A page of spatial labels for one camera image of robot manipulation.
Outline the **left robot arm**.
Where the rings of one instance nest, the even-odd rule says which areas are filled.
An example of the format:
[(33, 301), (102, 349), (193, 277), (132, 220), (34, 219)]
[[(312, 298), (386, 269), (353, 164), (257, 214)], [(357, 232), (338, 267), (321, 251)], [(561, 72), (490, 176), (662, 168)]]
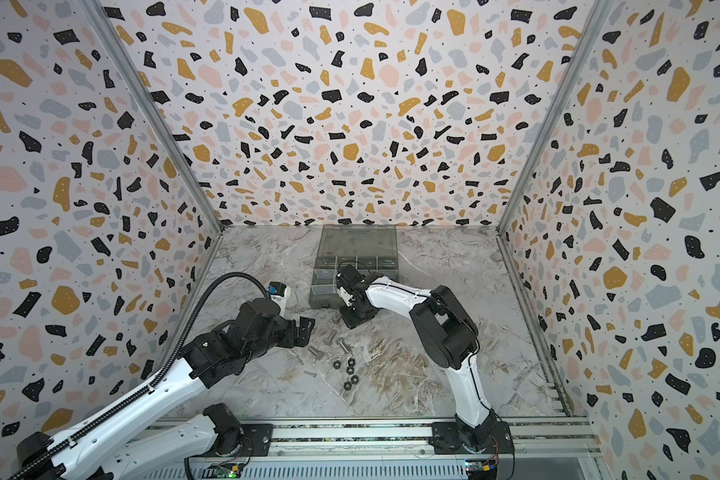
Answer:
[(314, 326), (312, 318), (283, 318), (267, 298), (244, 303), (236, 318), (180, 347), (172, 364), (127, 397), (53, 436), (36, 432), (21, 441), (14, 478), (130, 479), (201, 454), (252, 456), (254, 442), (223, 403), (160, 434), (136, 437), (179, 404), (241, 374), (268, 350), (307, 346)]

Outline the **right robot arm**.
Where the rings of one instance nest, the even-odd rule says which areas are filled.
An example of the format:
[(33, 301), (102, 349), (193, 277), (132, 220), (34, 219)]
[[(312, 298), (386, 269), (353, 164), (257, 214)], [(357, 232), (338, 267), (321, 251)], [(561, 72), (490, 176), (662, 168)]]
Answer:
[(478, 328), (446, 286), (432, 290), (402, 285), (390, 278), (344, 264), (335, 277), (344, 302), (345, 325), (354, 329), (387, 310), (411, 321), (429, 359), (445, 371), (454, 396), (450, 422), (432, 426), (430, 444), (438, 454), (512, 454), (509, 426), (491, 406), (478, 371)]

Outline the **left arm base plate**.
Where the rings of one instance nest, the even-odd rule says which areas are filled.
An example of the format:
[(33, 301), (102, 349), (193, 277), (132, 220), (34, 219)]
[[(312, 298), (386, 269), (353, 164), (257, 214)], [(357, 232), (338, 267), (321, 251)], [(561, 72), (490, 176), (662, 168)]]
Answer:
[(273, 437), (271, 423), (243, 423), (236, 430), (219, 434), (211, 447), (198, 456), (228, 457), (237, 461), (266, 457)]

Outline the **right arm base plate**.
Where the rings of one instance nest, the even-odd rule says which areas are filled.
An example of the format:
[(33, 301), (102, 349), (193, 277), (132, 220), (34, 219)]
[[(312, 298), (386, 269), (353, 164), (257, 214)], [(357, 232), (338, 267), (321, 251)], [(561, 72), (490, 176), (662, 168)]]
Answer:
[(435, 422), (428, 443), (438, 455), (511, 454), (514, 444), (505, 422), (488, 420), (472, 428), (460, 421)]

